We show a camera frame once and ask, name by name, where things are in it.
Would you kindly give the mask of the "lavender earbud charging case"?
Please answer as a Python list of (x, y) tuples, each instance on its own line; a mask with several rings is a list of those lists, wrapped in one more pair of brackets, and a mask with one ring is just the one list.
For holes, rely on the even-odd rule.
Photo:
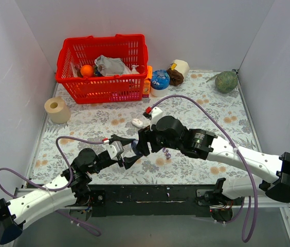
[(135, 139), (131, 143), (131, 148), (135, 155), (142, 155), (142, 153), (138, 150), (137, 145), (138, 145), (138, 140)]

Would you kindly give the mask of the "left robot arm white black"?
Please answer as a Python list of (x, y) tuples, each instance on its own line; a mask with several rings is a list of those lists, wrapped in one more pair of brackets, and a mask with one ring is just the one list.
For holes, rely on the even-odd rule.
[(129, 169), (142, 157), (136, 139), (112, 135), (101, 144), (103, 152), (82, 149), (68, 168), (47, 184), (36, 185), (30, 193), (9, 201), (0, 199), (0, 245), (14, 241), (28, 226), (62, 207), (91, 205), (95, 199), (88, 186), (91, 174), (113, 164)]

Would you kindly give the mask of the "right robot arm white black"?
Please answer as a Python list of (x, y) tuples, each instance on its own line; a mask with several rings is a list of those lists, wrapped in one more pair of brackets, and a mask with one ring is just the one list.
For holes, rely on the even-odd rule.
[(188, 129), (176, 118), (164, 116), (154, 125), (138, 130), (136, 149), (144, 156), (163, 148), (184, 156), (223, 163), (248, 172), (238, 179), (219, 179), (213, 198), (218, 204), (239, 197), (266, 195), (290, 203), (290, 153), (271, 155), (254, 151), (203, 129)]

